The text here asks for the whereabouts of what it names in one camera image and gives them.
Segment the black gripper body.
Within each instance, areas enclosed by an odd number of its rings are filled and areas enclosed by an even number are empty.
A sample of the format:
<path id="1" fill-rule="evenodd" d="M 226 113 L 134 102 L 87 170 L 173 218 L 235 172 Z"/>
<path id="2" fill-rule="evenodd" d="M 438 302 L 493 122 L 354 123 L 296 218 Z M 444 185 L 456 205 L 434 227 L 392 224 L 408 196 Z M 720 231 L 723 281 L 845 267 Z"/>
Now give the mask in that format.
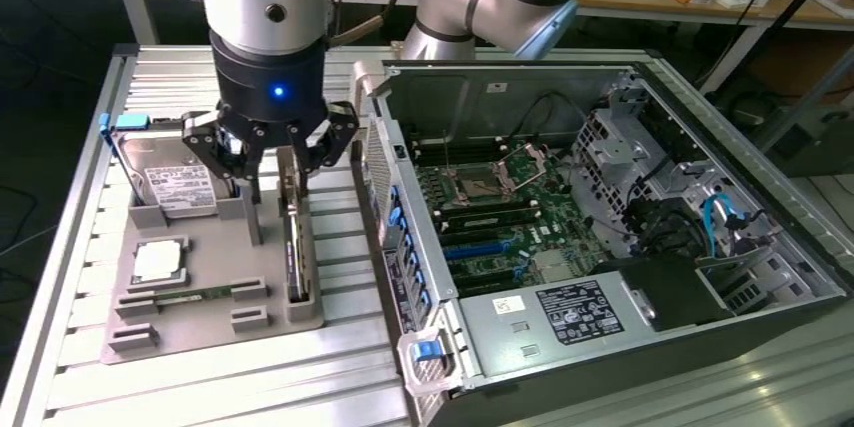
<path id="1" fill-rule="evenodd" d="M 328 118 L 325 42 L 290 54 L 262 55 L 231 46 L 217 33 L 210 40 L 222 127 L 265 148 L 305 143 Z"/>

